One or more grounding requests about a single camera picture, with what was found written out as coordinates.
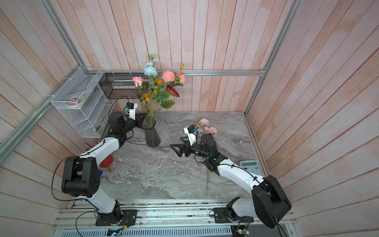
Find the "blue flower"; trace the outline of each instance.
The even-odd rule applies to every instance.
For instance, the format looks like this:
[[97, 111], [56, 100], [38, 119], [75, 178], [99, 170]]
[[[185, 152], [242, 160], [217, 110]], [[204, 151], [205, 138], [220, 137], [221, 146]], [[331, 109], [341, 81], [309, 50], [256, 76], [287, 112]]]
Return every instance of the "blue flower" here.
[[145, 69], [147, 68], [147, 67], [152, 67], [153, 66], [153, 63], [152, 62], [147, 62], [146, 64], [145, 64]]
[[158, 76], [157, 68], [152, 66], [146, 66], [144, 68], [146, 76]]

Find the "flower vase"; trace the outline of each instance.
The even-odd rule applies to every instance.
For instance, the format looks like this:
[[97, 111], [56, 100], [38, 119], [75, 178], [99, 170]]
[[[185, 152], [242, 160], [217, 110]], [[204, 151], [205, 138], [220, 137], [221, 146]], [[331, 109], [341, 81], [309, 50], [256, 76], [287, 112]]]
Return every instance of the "flower vase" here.
[[161, 138], [159, 137], [155, 129], [155, 120], [153, 121], [152, 126], [149, 126], [144, 122], [143, 129], [145, 130], [146, 145], [151, 148], [159, 146], [159, 144], [161, 143]]

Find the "wire mesh shelf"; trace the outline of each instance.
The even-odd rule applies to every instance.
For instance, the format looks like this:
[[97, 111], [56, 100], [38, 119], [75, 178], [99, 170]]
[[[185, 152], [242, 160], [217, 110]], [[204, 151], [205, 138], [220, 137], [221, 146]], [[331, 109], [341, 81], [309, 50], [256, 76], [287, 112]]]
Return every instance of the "wire mesh shelf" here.
[[103, 76], [101, 69], [96, 70], [87, 73], [85, 68], [79, 68], [52, 99], [52, 104], [81, 137], [100, 138], [108, 121], [111, 105], [107, 104], [103, 91], [96, 89]]

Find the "pink rose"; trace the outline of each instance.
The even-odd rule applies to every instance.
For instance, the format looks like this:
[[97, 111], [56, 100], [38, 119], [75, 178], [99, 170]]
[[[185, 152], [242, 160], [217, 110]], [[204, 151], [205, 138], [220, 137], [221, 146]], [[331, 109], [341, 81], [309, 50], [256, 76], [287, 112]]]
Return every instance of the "pink rose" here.
[[200, 119], [200, 122], [199, 122], [201, 125], [209, 125], [209, 120], [205, 119], [205, 118], [202, 118]]
[[175, 81], [175, 74], [173, 72], [170, 72], [170, 71], [165, 71], [162, 75], [162, 79], [165, 82], [173, 82], [173, 81]]
[[142, 77], [133, 77], [133, 81], [136, 83], [136, 87], [142, 86], [142, 80], [143, 80]]
[[213, 134], [213, 135], [216, 135], [217, 134], [217, 129], [215, 127], [205, 127], [205, 131], [207, 132], [207, 134]]
[[186, 82], [186, 76], [185, 76], [183, 73], [178, 72], [178, 73], [176, 74], [176, 76], [180, 78], [180, 83], [181, 83], [182, 85]]

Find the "marble tabletop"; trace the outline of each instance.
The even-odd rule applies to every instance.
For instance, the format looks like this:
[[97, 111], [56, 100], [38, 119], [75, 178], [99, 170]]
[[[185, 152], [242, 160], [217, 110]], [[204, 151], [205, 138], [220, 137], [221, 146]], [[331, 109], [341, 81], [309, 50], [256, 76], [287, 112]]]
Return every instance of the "marble tabletop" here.
[[196, 163], [194, 155], [179, 158], [170, 148], [170, 144], [181, 143], [180, 137], [185, 136], [183, 128], [196, 124], [197, 117], [207, 118], [209, 126], [216, 127], [217, 148], [233, 162], [256, 159], [243, 113], [160, 112], [155, 128], [161, 144], [147, 147], [144, 131], [134, 129], [134, 137], [112, 153], [114, 162], [103, 169], [101, 187], [114, 199], [251, 198], [234, 182], [215, 173], [210, 174], [207, 190], [205, 165]]

